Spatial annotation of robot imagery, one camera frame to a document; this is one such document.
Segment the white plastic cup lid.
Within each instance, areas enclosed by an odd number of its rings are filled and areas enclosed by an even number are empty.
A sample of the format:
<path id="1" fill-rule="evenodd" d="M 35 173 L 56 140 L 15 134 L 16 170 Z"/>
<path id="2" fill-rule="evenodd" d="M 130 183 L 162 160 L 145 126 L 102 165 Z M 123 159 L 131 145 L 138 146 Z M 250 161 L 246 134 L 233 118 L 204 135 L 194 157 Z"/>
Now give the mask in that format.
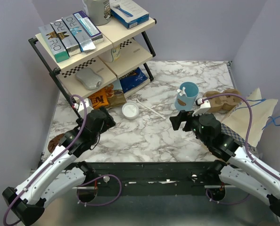
<path id="1" fill-rule="evenodd" d="M 122 113 L 125 118 L 134 120 L 139 116 L 139 108 L 133 102 L 127 102 L 122 106 Z"/>

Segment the checkered paper bag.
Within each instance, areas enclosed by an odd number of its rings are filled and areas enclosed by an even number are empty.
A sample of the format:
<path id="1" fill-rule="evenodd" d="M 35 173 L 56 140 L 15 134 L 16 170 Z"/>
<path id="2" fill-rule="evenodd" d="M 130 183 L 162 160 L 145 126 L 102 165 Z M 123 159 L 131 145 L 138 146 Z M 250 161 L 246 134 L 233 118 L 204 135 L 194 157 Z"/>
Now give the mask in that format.
<path id="1" fill-rule="evenodd" d="M 200 139 L 217 158 L 228 161 L 236 156 L 236 150 L 242 147 L 245 152 L 245 140 L 227 126 L 200 126 Z"/>

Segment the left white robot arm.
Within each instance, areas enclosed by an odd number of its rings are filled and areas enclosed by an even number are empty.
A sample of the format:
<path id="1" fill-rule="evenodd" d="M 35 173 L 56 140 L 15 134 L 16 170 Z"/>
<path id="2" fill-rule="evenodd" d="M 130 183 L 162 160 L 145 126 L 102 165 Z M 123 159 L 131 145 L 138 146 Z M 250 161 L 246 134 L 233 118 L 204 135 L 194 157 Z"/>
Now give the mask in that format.
<path id="1" fill-rule="evenodd" d="M 67 176 L 61 172 L 94 148 L 100 135 L 115 126 L 115 121 L 105 107 L 100 107 L 91 110 L 85 118 L 78 118 L 77 123 L 78 126 L 64 134 L 53 153 L 28 179 L 2 192 L 8 206 L 6 212 L 12 211 L 25 226 L 34 224 L 57 196 L 80 184 L 89 186 L 93 182 L 91 169 L 82 162 Z"/>

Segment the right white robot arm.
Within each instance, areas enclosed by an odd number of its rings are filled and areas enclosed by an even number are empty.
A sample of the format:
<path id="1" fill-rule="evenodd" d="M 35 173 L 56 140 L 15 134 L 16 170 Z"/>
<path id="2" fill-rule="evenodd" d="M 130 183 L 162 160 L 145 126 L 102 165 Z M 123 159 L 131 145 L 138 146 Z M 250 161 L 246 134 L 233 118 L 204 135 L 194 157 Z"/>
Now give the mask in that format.
<path id="1" fill-rule="evenodd" d="M 236 186 L 264 202 L 280 217 L 280 172 L 224 134 L 221 123 L 213 114 L 193 115 L 192 111 L 180 111 L 178 115 L 171 116 L 170 121 L 174 130 L 178 130 L 184 122 L 183 131 L 192 131 L 215 157 L 224 161 L 219 169 L 206 172 L 210 184 L 222 181 Z"/>

